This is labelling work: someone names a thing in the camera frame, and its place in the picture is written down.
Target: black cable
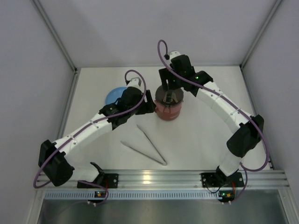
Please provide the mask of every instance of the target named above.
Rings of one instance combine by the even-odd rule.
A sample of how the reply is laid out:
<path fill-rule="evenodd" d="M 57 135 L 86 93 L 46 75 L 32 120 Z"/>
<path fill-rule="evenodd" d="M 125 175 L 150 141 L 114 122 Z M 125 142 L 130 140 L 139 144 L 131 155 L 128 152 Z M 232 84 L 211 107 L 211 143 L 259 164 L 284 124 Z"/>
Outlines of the black cable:
<path fill-rule="evenodd" d="M 221 188 L 221 186 L 215 191 L 215 192 L 212 192 L 212 191 L 210 191 L 210 189 L 207 187 L 207 185 L 206 185 L 206 189 L 208 190 L 208 191 L 210 191 L 212 194 L 216 194 L 216 193 L 218 193 L 218 191 L 220 190 L 220 188 Z"/>

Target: white table surface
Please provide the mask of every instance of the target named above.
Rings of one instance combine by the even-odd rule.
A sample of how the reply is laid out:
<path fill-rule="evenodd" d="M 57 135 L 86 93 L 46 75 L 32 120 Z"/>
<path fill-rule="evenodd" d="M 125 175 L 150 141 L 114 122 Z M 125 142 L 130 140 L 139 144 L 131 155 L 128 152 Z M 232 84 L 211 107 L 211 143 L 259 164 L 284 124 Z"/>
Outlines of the white table surface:
<path fill-rule="evenodd" d="M 65 135 L 92 118 L 104 106 L 106 95 L 113 88 L 126 85 L 123 76 L 129 69 L 136 69 L 144 76 L 148 89 L 155 97 L 155 91 L 161 85 L 159 67 L 82 68 Z M 206 71 L 231 100 L 253 114 L 238 66 L 195 67 L 195 70 Z M 136 128 L 136 124 L 146 131 L 167 160 L 167 166 L 162 166 L 120 143 L 122 140 L 162 162 L 143 133 Z M 228 151 L 226 142 L 231 135 L 229 128 L 207 105 L 192 94 L 184 92 L 181 114 L 175 120 L 163 121 L 155 113 L 133 116 L 126 124 L 100 136 L 73 159 L 93 161 L 102 169 L 214 170 Z M 244 165 L 259 168 L 264 160 L 264 147 L 260 142 L 247 153 Z"/>

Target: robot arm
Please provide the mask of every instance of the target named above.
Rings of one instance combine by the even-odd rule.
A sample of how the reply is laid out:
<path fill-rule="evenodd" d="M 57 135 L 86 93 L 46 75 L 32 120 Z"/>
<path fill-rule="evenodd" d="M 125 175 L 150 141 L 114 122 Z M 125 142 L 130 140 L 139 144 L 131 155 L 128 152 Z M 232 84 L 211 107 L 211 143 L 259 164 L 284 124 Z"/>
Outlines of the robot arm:
<path fill-rule="evenodd" d="M 39 167 L 53 152 L 58 151 L 43 168 L 54 186 L 60 186 L 68 180 L 84 180 L 101 184 L 104 172 L 97 164 L 93 162 L 84 164 L 79 161 L 79 158 L 77 160 L 73 158 L 76 158 L 75 155 L 86 145 L 126 123 L 134 114 L 154 112 L 155 104 L 149 90 L 146 90 L 146 101 L 143 100 L 135 110 L 126 112 L 142 100 L 143 93 L 140 85 L 140 78 L 127 81 L 127 89 L 117 102 L 104 106 L 93 118 L 69 135 L 54 142 L 46 140 L 41 144 Z"/>
<path fill-rule="evenodd" d="M 219 173 L 219 176 L 221 176 L 221 179 L 225 179 L 238 170 L 243 157 L 249 150 L 257 145 L 261 140 L 261 137 L 253 125 L 238 112 L 240 108 L 236 110 L 221 97 L 224 96 L 228 99 L 228 97 L 219 89 L 212 77 L 204 71 L 195 72 L 188 56 L 173 51 L 169 56 L 165 57 L 166 59 L 169 59 L 171 68 L 177 74 L 212 89 L 219 94 L 213 94 L 195 85 L 184 82 L 175 77 L 167 68 L 159 70 L 164 91 L 183 87 L 185 91 L 189 91 L 196 98 L 205 102 L 229 127 L 233 134 L 227 141 L 229 152 L 224 155 L 221 164 L 216 170 L 216 172 Z M 263 130 L 263 118 L 260 115 L 253 117 L 249 113 L 245 112 L 245 114 L 251 117 L 258 127 Z"/>

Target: metal frame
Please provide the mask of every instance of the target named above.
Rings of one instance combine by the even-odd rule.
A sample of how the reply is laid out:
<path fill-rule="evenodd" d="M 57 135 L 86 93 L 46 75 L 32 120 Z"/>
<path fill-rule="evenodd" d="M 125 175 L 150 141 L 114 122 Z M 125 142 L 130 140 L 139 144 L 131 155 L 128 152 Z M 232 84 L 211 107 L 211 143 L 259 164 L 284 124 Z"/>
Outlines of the metal frame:
<path fill-rule="evenodd" d="M 118 188 L 109 189 L 108 200 L 194 200 L 212 199 L 215 196 L 202 187 L 202 170 L 105 170 L 105 173 L 118 173 Z M 41 174 L 39 184 L 47 181 Z M 299 212 L 292 197 L 289 182 L 284 171 L 266 170 L 248 173 L 247 190 L 279 190 L 282 205 L 289 223 L 299 224 Z M 60 187 L 53 185 L 37 190 L 30 217 L 27 223 L 36 223 L 43 200 L 95 200 L 95 189 L 77 189 L 76 181 L 69 181 Z"/>
<path fill-rule="evenodd" d="M 284 0 L 276 0 L 273 7 L 271 8 L 266 20 L 262 23 L 262 26 L 261 28 L 259 29 L 257 35 L 255 36 L 248 52 L 246 53 L 241 65 L 240 65 L 240 68 L 241 70 L 245 67 L 246 63 L 248 62 L 248 60 L 250 59 L 253 51 L 255 50 L 255 48 L 257 47 L 258 43 L 260 42 L 263 34 L 265 33 L 267 27 L 269 26 L 270 22 L 273 20 L 274 16 L 276 15 L 279 7 L 281 6 L 282 2 Z"/>
<path fill-rule="evenodd" d="M 105 173 L 118 173 L 118 188 L 110 191 L 127 190 L 206 190 L 202 187 L 200 174 L 212 172 L 208 170 L 105 170 Z M 45 174 L 38 178 L 38 184 L 44 184 L 49 179 Z M 289 189 L 284 171 L 265 170 L 248 173 L 246 189 Z M 46 190 L 78 190 L 76 181 L 68 181 L 60 187 L 52 184 L 45 186 Z"/>
<path fill-rule="evenodd" d="M 75 90 L 76 90 L 77 83 L 78 83 L 78 80 L 79 80 L 80 72 L 81 72 L 81 69 L 78 69 L 75 72 L 75 74 L 73 76 L 73 79 L 71 81 L 70 90 L 69 90 L 69 93 L 67 95 L 66 103 L 64 105 L 63 115 L 61 117 L 60 126 L 59 126 L 59 130 L 58 130 L 58 134 L 57 134 L 56 139 L 60 139 L 60 138 L 63 137 L 66 122 L 67 122 L 67 119 L 69 117 L 69 113 L 70 113 L 70 109 L 71 109 L 71 104 L 73 102 L 73 98 L 74 98 L 74 95 L 75 95 Z"/>
<path fill-rule="evenodd" d="M 69 53 L 67 52 L 67 50 L 65 49 L 60 37 L 58 36 L 56 30 L 54 29 L 46 11 L 44 10 L 42 4 L 40 3 L 39 0 L 31 0 L 33 6 L 35 7 L 35 9 L 37 10 L 37 12 L 39 13 L 42 21 L 44 22 L 45 26 L 48 28 L 50 34 L 52 35 L 52 37 L 55 40 L 55 43 L 57 44 L 58 48 L 61 50 L 61 53 L 64 55 L 67 63 L 69 64 L 70 68 L 72 69 L 72 71 L 74 73 L 76 73 L 77 68 L 75 67 Z"/>
<path fill-rule="evenodd" d="M 58 131 L 57 138 L 62 137 L 66 125 L 66 121 L 69 115 L 72 99 L 75 93 L 76 85 L 78 82 L 79 71 L 75 67 L 72 59 L 70 58 L 67 50 L 65 49 L 59 35 L 55 31 L 53 25 L 50 22 L 44 8 L 39 0 L 31 0 L 33 6 L 41 16 L 41 19 L 45 23 L 46 27 L 50 31 L 57 46 L 64 55 L 67 63 L 71 67 L 74 77 L 70 87 L 70 91 L 64 106 L 64 112 L 61 119 L 61 125 Z M 256 37 L 254 38 L 252 45 L 245 58 L 243 59 L 240 68 L 241 71 L 250 59 L 252 53 L 257 47 L 261 37 L 265 33 L 269 23 L 275 16 L 283 0 L 276 0 L 272 9 L 270 10 L 266 20 L 259 29 Z M 252 102 L 250 91 L 248 89 L 245 77 L 244 81 L 248 90 L 251 104 L 255 109 L 255 104 Z M 113 199 L 216 199 L 214 195 L 208 193 L 202 188 L 202 181 L 200 179 L 200 173 L 208 171 L 150 171 L 150 170 L 107 170 L 106 173 L 118 173 L 119 174 L 119 188 L 110 189 L 109 192 L 112 195 L 109 200 Z M 39 177 L 39 182 L 42 183 L 47 180 L 44 174 Z M 289 223 L 299 224 L 299 212 L 297 205 L 294 201 L 292 191 L 287 181 L 284 171 L 269 170 L 261 171 L 258 173 L 248 173 L 248 186 L 247 190 L 267 190 L 278 189 L 283 208 Z M 36 190 L 36 195 L 30 209 L 29 217 L 26 221 L 28 224 L 37 223 L 39 214 L 42 208 L 43 200 L 55 200 L 55 199 L 88 199 L 93 198 L 94 189 L 78 190 L 76 188 L 76 182 L 67 182 L 61 187 L 54 187 L 53 185 L 47 186 L 43 189 Z"/>

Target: white wall panel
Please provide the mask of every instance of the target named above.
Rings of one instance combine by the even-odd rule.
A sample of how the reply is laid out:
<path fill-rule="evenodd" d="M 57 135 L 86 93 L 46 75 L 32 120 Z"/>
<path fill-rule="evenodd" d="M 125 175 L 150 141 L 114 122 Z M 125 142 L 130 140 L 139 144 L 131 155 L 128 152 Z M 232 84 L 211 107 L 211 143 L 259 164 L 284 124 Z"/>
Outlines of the white wall panel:
<path fill-rule="evenodd" d="M 0 222 L 20 224 L 40 144 L 57 135 L 72 73 L 29 0 L 0 5 Z"/>
<path fill-rule="evenodd" d="M 299 1 L 282 3 L 253 56 L 245 78 L 276 168 L 286 171 L 299 203 Z"/>
<path fill-rule="evenodd" d="M 157 42 L 197 65 L 240 64 L 274 0 L 41 0 L 78 67 L 160 64 Z"/>

